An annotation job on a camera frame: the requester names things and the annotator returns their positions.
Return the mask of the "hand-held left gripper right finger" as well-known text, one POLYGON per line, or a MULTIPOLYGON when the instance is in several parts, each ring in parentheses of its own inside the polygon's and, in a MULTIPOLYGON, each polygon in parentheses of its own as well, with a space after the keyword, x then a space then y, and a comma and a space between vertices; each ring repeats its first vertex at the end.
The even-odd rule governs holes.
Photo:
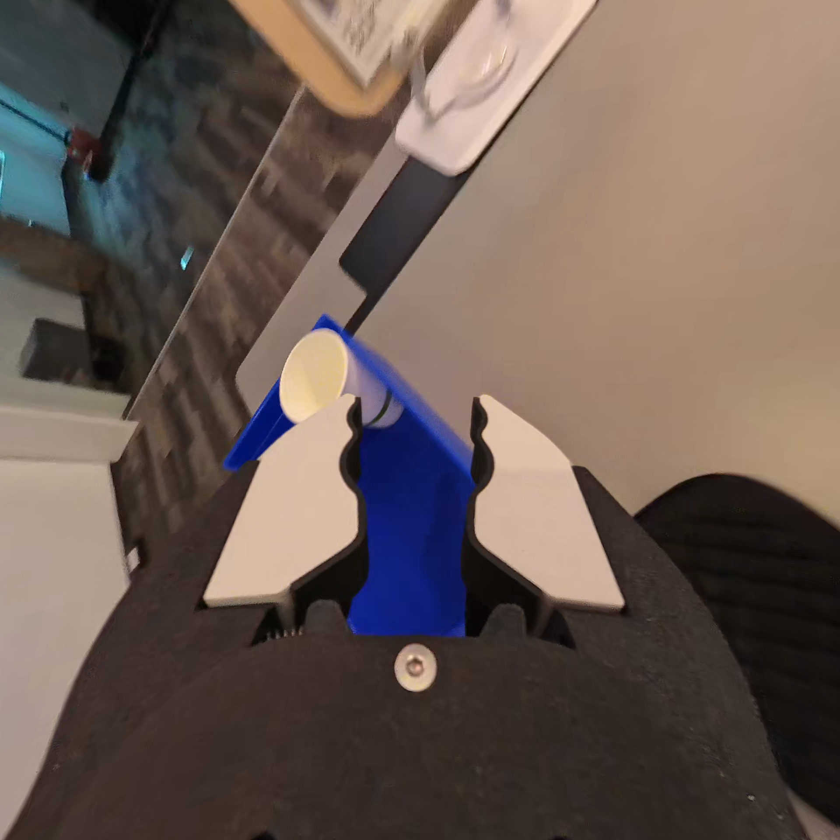
POLYGON ((470 438, 475 486, 460 565, 467 632, 502 605, 522 610, 530 634, 563 609, 622 612, 626 599, 566 454, 488 394, 473 400, 470 438))

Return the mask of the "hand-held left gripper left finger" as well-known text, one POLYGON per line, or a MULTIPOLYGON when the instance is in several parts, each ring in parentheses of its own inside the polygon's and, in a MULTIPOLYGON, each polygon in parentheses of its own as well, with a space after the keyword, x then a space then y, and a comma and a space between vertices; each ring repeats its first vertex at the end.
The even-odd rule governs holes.
POLYGON ((209 608, 349 611, 370 569, 361 400, 343 395, 293 426, 259 465, 203 593, 209 608))

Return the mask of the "narrow blue plastic bin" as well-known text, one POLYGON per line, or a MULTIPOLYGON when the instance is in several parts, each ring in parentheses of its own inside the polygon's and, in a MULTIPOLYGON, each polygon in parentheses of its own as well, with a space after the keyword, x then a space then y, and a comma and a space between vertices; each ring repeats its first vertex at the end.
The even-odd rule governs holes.
MULTIPOLYGON (((473 488, 469 449, 380 356, 327 316, 315 329, 337 332, 403 406, 391 427, 363 425, 359 486, 370 569, 350 608, 351 626, 373 635, 461 635, 466 590, 460 553, 473 488)), ((226 469, 259 461, 296 425, 280 407, 279 379, 227 455, 226 469)))

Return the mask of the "white paper cup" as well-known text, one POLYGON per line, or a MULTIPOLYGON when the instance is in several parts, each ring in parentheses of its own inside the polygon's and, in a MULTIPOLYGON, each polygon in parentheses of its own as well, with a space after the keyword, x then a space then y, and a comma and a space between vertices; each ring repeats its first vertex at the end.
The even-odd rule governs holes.
POLYGON ((360 399, 365 427, 391 427, 403 414, 392 389, 337 332, 310 331, 293 347, 280 375, 283 413, 293 424, 301 424, 348 394, 360 399))

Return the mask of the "dark box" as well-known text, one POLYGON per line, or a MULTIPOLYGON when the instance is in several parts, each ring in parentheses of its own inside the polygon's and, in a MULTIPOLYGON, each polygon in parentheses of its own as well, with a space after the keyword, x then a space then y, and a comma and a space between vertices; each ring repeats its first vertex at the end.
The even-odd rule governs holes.
POLYGON ((20 352, 26 379, 123 393, 126 353, 121 342, 87 329, 37 318, 20 352))

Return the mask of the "black rectangular table inlay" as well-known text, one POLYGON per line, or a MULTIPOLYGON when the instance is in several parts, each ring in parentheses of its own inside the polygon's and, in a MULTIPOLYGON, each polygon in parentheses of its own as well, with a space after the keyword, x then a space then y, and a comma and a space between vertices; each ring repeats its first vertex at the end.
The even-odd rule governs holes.
POLYGON ((345 332, 357 333, 473 170, 448 176, 407 158, 339 258, 343 273, 364 293, 345 332))

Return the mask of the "brown cardboard box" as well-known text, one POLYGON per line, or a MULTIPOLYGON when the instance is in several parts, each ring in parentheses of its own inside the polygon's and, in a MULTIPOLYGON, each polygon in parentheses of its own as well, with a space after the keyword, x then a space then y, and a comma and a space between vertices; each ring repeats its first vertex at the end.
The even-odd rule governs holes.
POLYGON ((1 258, 48 287, 89 293, 107 279, 111 261, 94 248, 46 227, 1 216, 1 258))

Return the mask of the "white clipboard stand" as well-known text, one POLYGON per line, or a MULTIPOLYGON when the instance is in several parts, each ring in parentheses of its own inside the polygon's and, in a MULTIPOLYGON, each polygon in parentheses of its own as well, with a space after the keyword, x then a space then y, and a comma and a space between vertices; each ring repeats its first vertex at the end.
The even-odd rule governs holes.
POLYGON ((596 1, 477 2, 431 70, 423 51, 396 147, 437 173, 465 173, 590 16, 596 1))

